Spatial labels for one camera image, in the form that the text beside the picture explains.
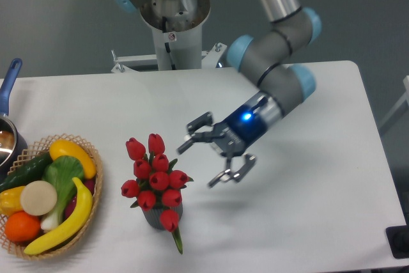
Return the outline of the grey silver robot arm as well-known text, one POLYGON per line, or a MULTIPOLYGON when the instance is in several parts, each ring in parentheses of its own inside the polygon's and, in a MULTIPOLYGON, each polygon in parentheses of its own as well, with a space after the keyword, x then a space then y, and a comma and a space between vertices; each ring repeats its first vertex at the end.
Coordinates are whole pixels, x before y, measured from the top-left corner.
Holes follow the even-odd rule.
MULTIPOLYGON (((126 12, 139 12, 151 28, 159 70, 202 67, 202 26, 210 0, 115 0, 126 12)), ((187 125, 183 153, 195 143, 210 143, 226 167, 209 183, 241 181, 256 158, 248 153, 277 121, 304 102, 316 88, 313 74, 303 65, 283 67, 282 61, 312 43, 321 32, 316 12, 298 0, 261 0, 272 25, 264 37, 237 38, 216 63, 227 64, 246 77, 258 92, 224 120, 214 123, 205 113, 187 125)))

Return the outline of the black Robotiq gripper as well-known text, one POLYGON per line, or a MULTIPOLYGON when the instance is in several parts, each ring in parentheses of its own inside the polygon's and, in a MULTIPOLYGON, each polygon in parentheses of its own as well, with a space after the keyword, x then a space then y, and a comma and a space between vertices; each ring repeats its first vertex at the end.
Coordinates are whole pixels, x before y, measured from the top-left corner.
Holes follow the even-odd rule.
POLYGON ((212 143, 213 149, 226 157, 225 169, 208 182, 209 188, 219 182, 241 182, 256 164, 256 156, 245 151, 267 131, 267 124, 258 111, 260 107, 260 103, 243 104, 217 123, 213 122, 213 114, 206 112, 187 124, 187 139, 176 150, 179 155, 194 143, 212 143), (212 130, 199 132, 203 127, 212 127, 212 130), (233 157, 241 155, 243 165, 235 171, 231 167, 233 157))

